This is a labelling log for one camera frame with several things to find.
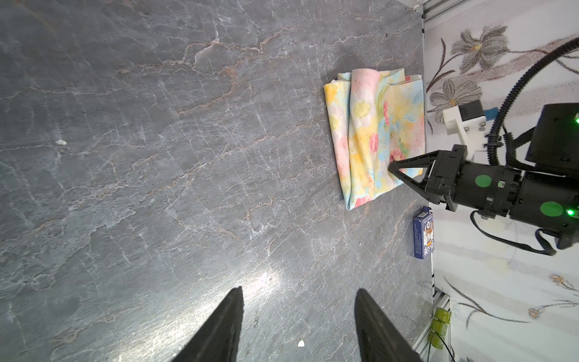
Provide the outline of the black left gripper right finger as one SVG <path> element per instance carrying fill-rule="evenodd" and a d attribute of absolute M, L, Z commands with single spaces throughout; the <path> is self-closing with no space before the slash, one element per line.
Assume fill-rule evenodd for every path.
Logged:
<path fill-rule="evenodd" d="M 422 361 L 365 289 L 357 291 L 354 317 L 363 362 Z"/>

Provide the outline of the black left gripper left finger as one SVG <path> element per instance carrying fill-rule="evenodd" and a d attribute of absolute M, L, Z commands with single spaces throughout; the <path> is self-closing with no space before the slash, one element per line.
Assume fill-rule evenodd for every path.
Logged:
<path fill-rule="evenodd" d="M 242 287 L 232 288 L 172 362 L 235 362 L 243 315 Z"/>

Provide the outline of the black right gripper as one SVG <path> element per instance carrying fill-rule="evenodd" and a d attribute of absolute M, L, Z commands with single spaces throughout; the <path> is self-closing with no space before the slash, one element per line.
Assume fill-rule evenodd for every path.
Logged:
<path fill-rule="evenodd" d="M 425 168 L 426 186 L 405 174 Z M 520 170 L 468 161 L 467 147 L 463 145 L 392 161 L 388 171 L 429 202 L 436 195 L 449 211 L 466 206 L 489 218 L 509 214 L 523 181 Z"/>

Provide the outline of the pastel floral skirt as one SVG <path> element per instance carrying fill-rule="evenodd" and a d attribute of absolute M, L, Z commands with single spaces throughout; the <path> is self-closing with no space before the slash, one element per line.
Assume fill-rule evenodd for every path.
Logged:
<path fill-rule="evenodd" d="M 401 185 L 390 163 L 425 153 L 424 83 L 404 69 L 355 69 L 324 85 L 324 96 L 351 211 Z"/>

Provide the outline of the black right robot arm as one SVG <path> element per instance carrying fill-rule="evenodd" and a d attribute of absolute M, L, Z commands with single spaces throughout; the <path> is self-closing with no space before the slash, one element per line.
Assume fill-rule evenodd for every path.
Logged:
<path fill-rule="evenodd" d="M 485 148 L 488 164 L 467 159 L 467 146 L 438 150 L 390 163 L 389 171 L 432 204 L 448 211 L 462 205 L 477 217 L 535 226 L 539 248 L 484 232 L 503 244 L 546 256 L 578 242 L 578 104 L 551 103 L 538 123 L 518 137 L 503 129 L 506 116 L 524 87 L 548 65 L 576 51 L 572 39 L 533 64 L 501 105 Z"/>

